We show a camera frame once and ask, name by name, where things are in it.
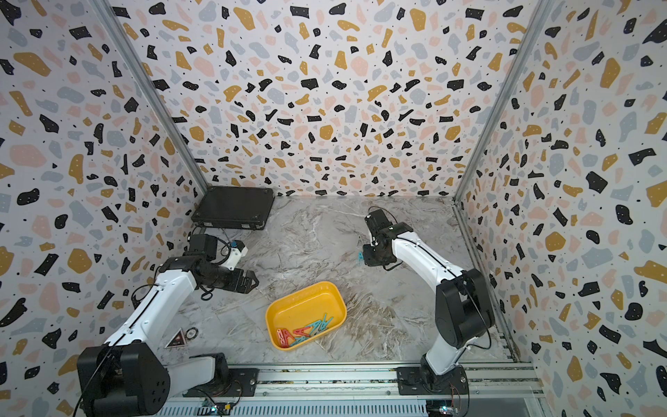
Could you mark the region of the yellow plastic storage box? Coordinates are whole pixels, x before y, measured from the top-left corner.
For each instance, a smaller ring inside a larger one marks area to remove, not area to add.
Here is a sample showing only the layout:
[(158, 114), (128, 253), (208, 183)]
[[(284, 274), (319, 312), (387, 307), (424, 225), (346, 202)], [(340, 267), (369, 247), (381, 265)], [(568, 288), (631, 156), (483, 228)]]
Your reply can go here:
[[(278, 328), (286, 328), (292, 333), (297, 328), (310, 326), (312, 322), (321, 319), (324, 314), (333, 317), (326, 331), (311, 333), (310, 338), (295, 339), (288, 349), (281, 349), (278, 346), (276, 335)], [(296, 349), (300, 345), (332, 333), (340, 328), (346, 319), (347, 306), (339, 289), (330, 281), (321, 281), (282, 297), (270, 304), (265, 314), (269, 338), (274, 347), (281, 351)]]

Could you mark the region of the red clothespin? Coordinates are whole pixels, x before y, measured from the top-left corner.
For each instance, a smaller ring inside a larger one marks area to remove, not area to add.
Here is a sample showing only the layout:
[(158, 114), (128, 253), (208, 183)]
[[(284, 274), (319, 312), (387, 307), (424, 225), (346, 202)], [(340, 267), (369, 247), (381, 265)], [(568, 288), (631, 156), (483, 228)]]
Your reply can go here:
[(276, 330), (278, 346), (281, 349), (288, 349), (295, 342), (295, 337), (286, 328), (278, 328)]
[(312, 326), (297, 328), (292, 332), (292, 335), (295, 337), (295, 339), (310, 338), (312, 330), (313, 330)]

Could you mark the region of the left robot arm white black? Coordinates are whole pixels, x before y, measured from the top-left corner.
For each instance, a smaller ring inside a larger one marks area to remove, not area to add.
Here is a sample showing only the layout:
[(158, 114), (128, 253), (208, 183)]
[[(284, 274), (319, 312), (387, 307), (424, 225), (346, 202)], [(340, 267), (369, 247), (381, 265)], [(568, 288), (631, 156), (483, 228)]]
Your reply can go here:
[(233, 379), (224, 354), (205, 354), (165, 365), (156, 351), (182, 304), (196, 290), (210, 298), (216, 289), (246, 295), (259, 281), (237, 264), (246, 245), (227, 243), (217, 260), (220, 238), (198, 234), (181, 256), (170, 257), (130, 318), (104, 344), (87, 347), (76, 366), (81, 394), (76, 410), (88, 416), (155, 415), (173, 396), (195, 391), (208, 399), (243, 385)]

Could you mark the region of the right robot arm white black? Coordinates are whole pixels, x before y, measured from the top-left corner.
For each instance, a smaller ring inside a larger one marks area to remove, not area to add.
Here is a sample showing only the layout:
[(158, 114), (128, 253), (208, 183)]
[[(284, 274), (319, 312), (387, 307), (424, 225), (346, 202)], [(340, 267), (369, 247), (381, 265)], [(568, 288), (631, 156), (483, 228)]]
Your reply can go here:
[(465, 270), (430, 248), (404, 222), (390, 220), (381, 208), (365, 217), (371, 242), (362, 254), (368, 267), (386, 271), (405, 264), (434, 291), (434, 322), (439, 335), (420, 360), (420, 382), (428, 390), (441, 389), (462, 376), (460, 358), (468, 347), (478, 348), (495, 325), (486, 280), (477, 269)]

